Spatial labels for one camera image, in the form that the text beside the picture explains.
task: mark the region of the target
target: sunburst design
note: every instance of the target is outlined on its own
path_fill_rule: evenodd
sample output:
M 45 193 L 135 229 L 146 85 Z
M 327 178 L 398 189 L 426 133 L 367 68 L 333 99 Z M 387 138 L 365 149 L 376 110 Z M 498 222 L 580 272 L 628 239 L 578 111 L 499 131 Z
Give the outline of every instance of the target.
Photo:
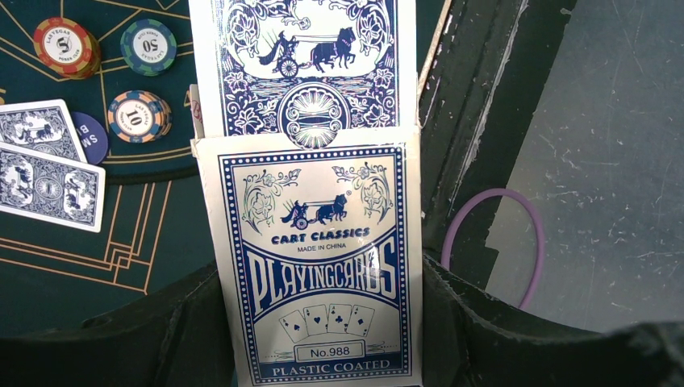
M 320 149 L 349 127 L 349 108 L 342 95 L 329 85 L 305 84 L 283 98 L 278 121 L 297 146 Z

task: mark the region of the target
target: poker table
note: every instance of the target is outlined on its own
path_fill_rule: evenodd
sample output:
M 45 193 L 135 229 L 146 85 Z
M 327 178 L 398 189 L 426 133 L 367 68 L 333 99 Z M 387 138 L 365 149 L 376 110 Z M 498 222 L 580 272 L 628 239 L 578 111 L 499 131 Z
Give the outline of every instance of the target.
M 419 4 L 417 69 L 442 1 Z M 33 31 L 54 16 L 72 19 L 98 38 L 102 68 L 93 77 L 63 78 L 36 57 Z M 134 73 L 121 56 L 121 34 L 139 19 L 161 21 L 178 43 L 175 63 L 158 77 Z M 196 75 L 187 0 L 0 0 L 0 26 L 0 103 L 62 98 L 70 111 L 106 126 L 111 100 L 141 89 L 173 111 L 170 133 L 152 143 L 129 144 L 109 133 L 100 233 L 0 213 L 0 336 L 77 327 L 211 262 L 213 244 L 189 141 L 187 90 Z

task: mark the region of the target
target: poker chip stack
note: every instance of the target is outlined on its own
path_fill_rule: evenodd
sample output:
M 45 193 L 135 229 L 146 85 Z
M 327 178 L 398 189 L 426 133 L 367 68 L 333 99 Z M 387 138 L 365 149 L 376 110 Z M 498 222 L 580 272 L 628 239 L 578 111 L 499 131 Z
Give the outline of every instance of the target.
M 120 139 L 143 144 L 168 134 L 173 116 L 169 104 L 163 99 L 148 91 L 132 90 L 112 101 L 107 121 Z
M 92 77 L 102 62 L 98 40 L 66 18 L 50 18 L 40 23 L 33 33 L 33 47 L 40 61 L 71 79 Z
M 121 35 L 121 54 L 138 74 L 155 77 L 171 67 L 178 44 L 173 33 L 153 19 L 134 22 Z

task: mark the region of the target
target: scratched surface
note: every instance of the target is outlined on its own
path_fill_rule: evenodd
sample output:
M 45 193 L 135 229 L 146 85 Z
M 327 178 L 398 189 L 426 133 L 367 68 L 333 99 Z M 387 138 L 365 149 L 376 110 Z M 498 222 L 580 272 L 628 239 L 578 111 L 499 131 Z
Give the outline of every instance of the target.
M 529 311 L 593 331 L 683 319 L 684 3 L 579 1 L 508 188 L 540 210 L 544 276 Z M 510 303 L 534 231 L 504 200 L 487 291 Z

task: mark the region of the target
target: poker chip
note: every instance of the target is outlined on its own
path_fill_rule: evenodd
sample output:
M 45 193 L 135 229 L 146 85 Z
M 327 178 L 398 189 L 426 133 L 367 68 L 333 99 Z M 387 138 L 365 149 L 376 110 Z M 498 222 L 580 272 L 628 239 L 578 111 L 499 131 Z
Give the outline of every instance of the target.
M 71 113 L 71 119 L 81 140 L 88 164 L 102 163 L 109 150 L 109 138 L 104 127 L 96 119 L 78 111 Z
M 102 61 L 98 40 L 66 18 L 41 22 L 33 33 L 33 48 L 48 68 L 72 79 L 91 77 Z
M 166 101 L 143 90 L 120 94 L 107 112 L 111 130 L 132 144 L 148 143 L 163 137 L 169 132 L 172 120 Z
M 178 44 L 164 24 L 153 19 L 134 22 L 121 35 L 121 54 L 138 74 L 154 77 L 169 69 Z

